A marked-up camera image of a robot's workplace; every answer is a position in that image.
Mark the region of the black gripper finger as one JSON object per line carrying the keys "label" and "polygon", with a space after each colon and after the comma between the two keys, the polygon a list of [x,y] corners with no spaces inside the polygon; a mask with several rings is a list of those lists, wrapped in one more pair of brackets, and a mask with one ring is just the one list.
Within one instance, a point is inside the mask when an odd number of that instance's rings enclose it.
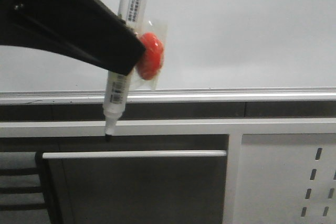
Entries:
{"label": "black gripper finger", "polygon": [[101,0],[1,0],[1,45],[64,55],[112,71],[119,40],[131,39]]}

